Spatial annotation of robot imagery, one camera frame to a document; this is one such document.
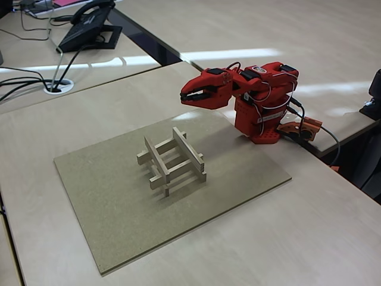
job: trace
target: wooden stick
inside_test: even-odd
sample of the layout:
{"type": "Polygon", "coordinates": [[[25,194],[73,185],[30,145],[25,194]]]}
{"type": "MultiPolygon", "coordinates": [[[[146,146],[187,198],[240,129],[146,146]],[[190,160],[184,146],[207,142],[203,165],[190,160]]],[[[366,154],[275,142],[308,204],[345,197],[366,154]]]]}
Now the wooden stick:
{"type": "Polygon", "coordinates": [[[184,136],[181,135],[181,132],[178,130],[177,127],[173,128],[172,134],[173,134],[173,138],[177,141],[177,144],[179,145],[181,150],[192,161],[196,169],[202,173],[205,170],[204,161],[200,158],[200,156],[193,149],[193,147],[186,141],[184,136]]]}
{"type": "MultiPolygon", "coordinates": [[[[201,153],[198,155],[200,156],[200,158],[203,158],[204,156],[201,153]]],[[[177,164],[168,170],[170,173],[170,180],[172,181],[173,179],[176,179],[177,177],[191,170],[195,171],[197,177],[199,177],[199,179],[201,179],[202,182],[206,181],[206,173],[200,173],[198,170],[195,170],[194,165],[190,159],[187,159],[184,162],[181,162],[180,164],[177,164]]],[[[151,189],[159,188],[164,184],[165,182],[163,180],[163,177],[159,174],[156,174],[156,176],[149,179],[149,185],[151,189]]]]}
{"type": "Polygon", "coordinates": [[[166,184],[169,183],[170,182],[169,171],[168,171],[167,167],[165,166],[162,158],[160,157],[158,151],[155,149],[151,140],[149,140],[147,137],[144,137],[144,141],[145,141],[145,146],[148,149],[148,152],[151,154],[151,157],[152,157],[153,161],[155,162],[157,169],[160,172],[160,175],[164,179],[164,182],[166,184]]]}
{"type": "MultiPolygon", "coordinates": [[[[186,132],[181,132],[181,134],[186,138],[186,132]]],[[[175,148],[177,146],[177,142],[175,139],[167,139],[162,143],[155,145],[155,149],[161,155],[169,150],[175,148]]],[[[152,159],[151,154],[148,151],[143,151],[136,155],[139,165],[143,165],[144,163],[150,161],[152,159]]]]}
{"type": "Polygon", "coordinates": [[[165,197],[169,196],[169,187],[168,185],[164,182],[163,177],[159,174],[159,171],[155,167],[155,164],[150,164],[151,165],[151,170],[152,173],[155,175],[153,178],[149,179],[149,186],[151,189],[156,189],[159,187],[163,187],[163,193],[165,197]]]}

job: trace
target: telephone handset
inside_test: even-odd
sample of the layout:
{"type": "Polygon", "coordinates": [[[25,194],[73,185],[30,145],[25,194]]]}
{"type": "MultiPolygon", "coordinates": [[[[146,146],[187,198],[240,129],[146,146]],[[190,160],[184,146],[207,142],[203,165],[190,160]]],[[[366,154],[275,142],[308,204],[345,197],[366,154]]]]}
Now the telephone handset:
{"type": "Polygon", "coordinates": [[[70,23],[75,25],[78,24],[84,13],[89,11],[92,8],[99,7],[99,8],[105,8],[105,7],[110,7],[113,9],[115,7],[115,2],[113,0],[95,0],[90,3],[87,3],[85,6],[81,7],[74,16],[71,18],[70,23]]]}
{"type": "Polygon", "coordinates": [[[60,49],[57,49],[57,52],[60,52],[60,50],[62,52],[72,52],[90,48],[115,49],[122,28],[104,24],[114,7],[114,0],[95,0],[81,7],[72,16],[70,23],[73,24],[73,27],[61,41],[60,49]],[[99,37],[102,32],[112,32],[108,42],[105,42],[104,37],[99,37]]]}

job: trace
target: light wood desk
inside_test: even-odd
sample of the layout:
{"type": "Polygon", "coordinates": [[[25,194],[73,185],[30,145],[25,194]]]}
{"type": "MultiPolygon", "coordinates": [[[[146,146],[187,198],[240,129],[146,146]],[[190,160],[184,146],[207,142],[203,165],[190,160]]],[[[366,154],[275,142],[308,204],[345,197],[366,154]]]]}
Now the light wood desk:
{"type": "MultiPolygon", "coordinates": [[[[73,15],[80,7],[75,6],[55,11],[54,16],[73,15]]],[[[23,15],[23,21],[27,29],[46,28],[47,25],[47,20],[33,19],[28,15],[23,15]]],[[[71,24],[52,27],[51,39],[54,43],[58,45],[70,27],[71,24]]],[[[24,38],[46,38],[46,31],[25,32],[21,27],[20,12],[8,14],[2,18],[0,28],[24,38]]],[[[41,72],[47,79],[52,79],[60,60],[60,54],[55,51],[54,44],[51,41],[22,41],[2,31],[0,31],[0,49],[4,57],[3,66],[36,70],[41,72]]],[[[58,72],[57,79],[61,77],[74,54],[75,52],[64,54],[63,65],[58,72]]],[[[79,54],[65,77],[74,82],[74,88],[64,95],[159,66],[145,51],[121,34],[116,49],[87,50],[79,54]]],[[[36,74],[0,69],[0,81],[20,76],[36,76],[36,74]]],[[[1,87],[0,95],[5,94],[12,88],[14,86],[11,88],[1,87]]],[[[43,85],[36,84],[21,89],[19,92],[14,93],[11,100],[0,104],[0,114],[57,97],[59,95],[46,94],[43,91],[43,85]]]]}
{"type": "Polygon", "coordinates": [[[292,181],[100,276],[53,158],[191,110],[179,89],[197,74],[178,63],[0,116],[0,183],[27,285],[378,286],[381,207],[283,140],[258,148],[292,181]]]}
{"type": "Polygon", "coordinates": [[[0,286],[20,286],[2,215],[0,215],[0,286]]]}
{"type": "MultiPolygon", "coordinates": [[[[295,67],[295,98],[341,141],[374,123],[357,111],[381,68],[379,0],[140,0],[117,9],[202,69],[235,61],[295,67]]],[[[334,144],[324,132],[313,142],[318,155],[334,144]]]]}

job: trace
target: particle board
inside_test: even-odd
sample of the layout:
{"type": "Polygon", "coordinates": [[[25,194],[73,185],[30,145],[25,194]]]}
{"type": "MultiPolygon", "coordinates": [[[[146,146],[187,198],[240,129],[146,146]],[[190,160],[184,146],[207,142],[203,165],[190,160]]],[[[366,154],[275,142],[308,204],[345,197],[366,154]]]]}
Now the particle board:
{"type": "Polygon", "coordinates": [[[216,111],[195,110],[54,159],[101,274],[121,266],[291,177],[216,111]],[[206,182],[186,173],[171,195],[151,190],[136,162],[144,136],[158,144],[172,128],[204,155],[206,182]]]}

